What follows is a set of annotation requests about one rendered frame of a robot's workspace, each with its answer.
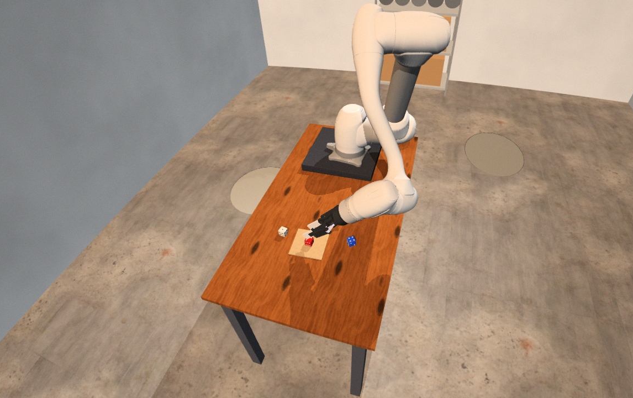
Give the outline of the beige square mat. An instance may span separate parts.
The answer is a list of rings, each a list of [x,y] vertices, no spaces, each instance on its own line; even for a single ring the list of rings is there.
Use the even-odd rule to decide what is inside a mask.
[[[323,254],[326,249],[326,244],[328,241],[329,234],[325,236],[321,236],[319,238],[314,238],[313,245],[305,246],[305,238],[302,236],[303,233],[308,232],[306,229],[298,229],[296,237],[292,242],[291,251],[288,254],[290,255],[299,255],[302,257],[306,257],[308,259],[323,259]]]

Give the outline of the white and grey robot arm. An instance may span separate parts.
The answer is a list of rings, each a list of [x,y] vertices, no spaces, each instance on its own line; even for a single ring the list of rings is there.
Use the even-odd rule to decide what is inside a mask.
[[[402,214],[416,206],[418,193],[405,174],[398,144],[407,143],[416,133],[416,121],[407,108],[420,68],[433,54],[447,48],[450,37],[449,21],[435,13],[383,12],[374,3],[366,3],[357,11],[352,53],[363,107],[350,104],[340,110],[336,143],[326,147],[333,151],[329,160],[361,167],[370,144],[380,145],[388,172],[383,180],[363,186],[340,202],[339,214],[346,223]],[[379,86],[385,54],[394,54],[395,62],[382,106]]]

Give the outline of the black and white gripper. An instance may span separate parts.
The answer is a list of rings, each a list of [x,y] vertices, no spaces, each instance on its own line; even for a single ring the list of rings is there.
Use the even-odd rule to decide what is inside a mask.
[[[327,211],[322,214],[318,220],[315,220],[313,223],[307,225],[307,227],[311,230],[302,234],[302,236],[309,239],[311,237],[319,238],[326,234],[331,234],[331,229],[336,227],[336,225],[346,225],[346,223],[339,214],[339,206],[333,207],[331,211]],[[313,234],[313,235],[312,235]]]

